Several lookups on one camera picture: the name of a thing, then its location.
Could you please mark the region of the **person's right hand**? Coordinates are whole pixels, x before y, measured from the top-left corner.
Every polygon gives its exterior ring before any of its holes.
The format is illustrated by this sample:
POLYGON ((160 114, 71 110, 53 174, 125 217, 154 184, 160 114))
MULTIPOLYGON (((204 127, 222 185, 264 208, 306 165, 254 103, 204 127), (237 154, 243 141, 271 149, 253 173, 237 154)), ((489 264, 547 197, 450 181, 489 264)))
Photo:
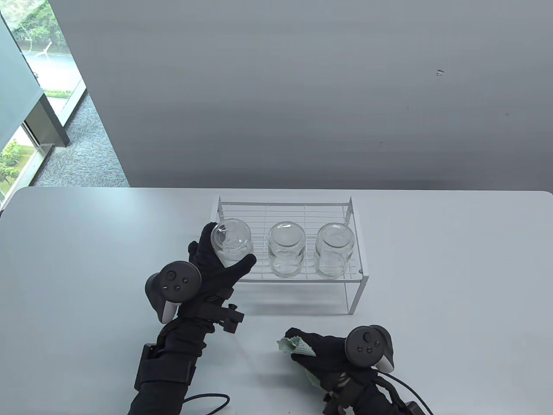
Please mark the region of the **person's right hand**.
POLYGON ((307 333, 297 328, 288 329, 284 337, 299 337, 311 347, 315 356, 293 353, 292 360, 310 372, 325 391, 338 392, 348 382, 354 382, 361 385, 365 393, 380 393, 375 384, 376 372, 371 368, 358 368, 348 360, 344 349, 345 338, 307 333))

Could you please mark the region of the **person's left hand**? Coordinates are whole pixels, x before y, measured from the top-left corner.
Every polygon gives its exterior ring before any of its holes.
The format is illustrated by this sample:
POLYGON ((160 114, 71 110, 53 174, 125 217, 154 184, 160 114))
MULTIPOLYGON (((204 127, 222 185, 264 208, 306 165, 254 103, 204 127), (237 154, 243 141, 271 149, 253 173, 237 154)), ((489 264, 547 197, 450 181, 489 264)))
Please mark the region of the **person's left hand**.
POLYGON ((249 274, 257 262, 253 254, 247 254, 231 267, 225 267, 219 260, 211 243, 211 233, 216 223, 208 223, 202 230, 199 241, 188 245, 188 261, 200 272, 202 283, 199 292, 178 309, 178 318, 192 319, 192 314, 203 303, 221 306, 227 298, 220 293, 230 293, 234 285, 249 274))

